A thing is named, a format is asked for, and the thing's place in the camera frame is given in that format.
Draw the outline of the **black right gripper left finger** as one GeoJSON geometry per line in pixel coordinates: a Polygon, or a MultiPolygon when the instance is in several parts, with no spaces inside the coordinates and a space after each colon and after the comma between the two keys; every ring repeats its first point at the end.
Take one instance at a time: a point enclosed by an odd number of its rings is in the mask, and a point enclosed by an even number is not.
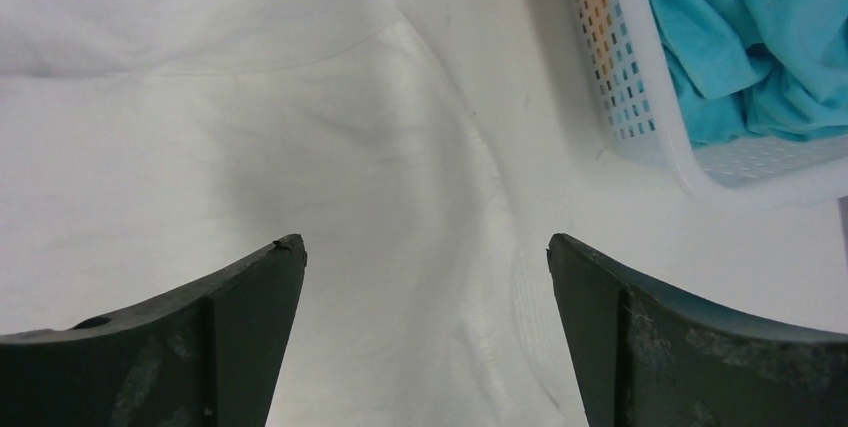
{"type": "Polygon", "coordinates": [[[5,426],[262,426],[304,282],[290,234],[68,330],[1,339],[5,426]]]}

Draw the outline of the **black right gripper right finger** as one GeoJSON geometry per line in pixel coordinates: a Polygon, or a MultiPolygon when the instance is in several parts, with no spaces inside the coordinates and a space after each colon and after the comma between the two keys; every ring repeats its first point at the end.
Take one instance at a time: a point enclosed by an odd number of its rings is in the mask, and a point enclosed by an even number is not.
{"type": "Polygon", "coordinates": [[[843,426],[847,338],[740,312],[557,234],[554,295],[592,426],[843,426]]]}

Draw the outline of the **white t shirt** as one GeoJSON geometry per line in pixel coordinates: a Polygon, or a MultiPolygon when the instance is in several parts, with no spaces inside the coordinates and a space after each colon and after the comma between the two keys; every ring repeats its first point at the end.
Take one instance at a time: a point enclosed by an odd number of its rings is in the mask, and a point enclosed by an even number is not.
{"type": "Polygon", "coordinates": [[[1,0],[1,329],[298,233],[273,426],[581,426],[527,0],[1,0]]]}

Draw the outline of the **white plastic laundry basket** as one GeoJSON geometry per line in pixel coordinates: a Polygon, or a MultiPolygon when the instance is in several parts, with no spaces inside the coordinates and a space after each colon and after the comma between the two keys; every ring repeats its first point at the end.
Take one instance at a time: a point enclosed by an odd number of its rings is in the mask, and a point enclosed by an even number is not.
{"type": "Polygon", "coordinates": [[[594,64],[568,0],[590,75],[595,110],[615,150],[665,167],[695,199],[726,210],[814,205],[847,194],[847,139],[774,137],[696,148],[673,89],[649,0],[610,0],[610,58],[594,64]]]}

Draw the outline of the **turquoise t shirt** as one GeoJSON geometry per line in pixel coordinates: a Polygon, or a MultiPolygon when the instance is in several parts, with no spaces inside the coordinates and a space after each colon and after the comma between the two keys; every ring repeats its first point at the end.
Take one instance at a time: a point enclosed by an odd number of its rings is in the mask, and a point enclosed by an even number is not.
{"type": "Polygon", "coordinates": [[[690,142],[847,132],[847,0],[649,0],[690,142]]]}

